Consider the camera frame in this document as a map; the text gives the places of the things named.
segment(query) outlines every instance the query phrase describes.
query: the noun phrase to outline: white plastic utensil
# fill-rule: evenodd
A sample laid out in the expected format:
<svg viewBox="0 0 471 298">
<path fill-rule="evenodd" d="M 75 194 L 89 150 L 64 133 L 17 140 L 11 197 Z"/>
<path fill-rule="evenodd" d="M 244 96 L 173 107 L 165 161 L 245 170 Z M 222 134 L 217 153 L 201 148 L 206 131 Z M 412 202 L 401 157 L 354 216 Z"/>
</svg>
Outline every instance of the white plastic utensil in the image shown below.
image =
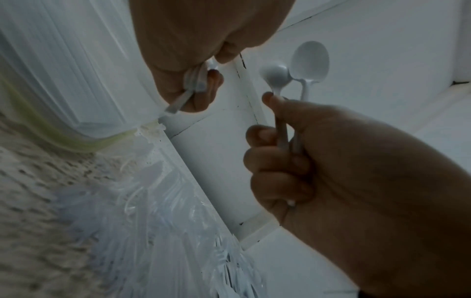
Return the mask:
<svg viewBox="0 0 471 298">
<path fill-rule="evenodd" d="M 272 63 L 262 67 L 260 69 L 260 75 L 268 86 L 270 86 L 275 96 L 280 96 L 281 90 L 292 81 L 288 67 L 282 63 Z M 277 146 L 288 151 L 289 142 L 286 123 L 275 117 L 275 127 Z"/>
<path fill-rule="evenodd" d="M 313 83 L 325 80 L 329 64 L 329 53 L 318 41 L 305 42 L 294 51 L 289 73 L 293 80 L 300 82 L 303 87 L 301 101 L 309 100 L 309 91 Z M 303 144 L 297 132 L 294 133 L 292 151 L 295 154 L 303 152 Z"/>
</svg>

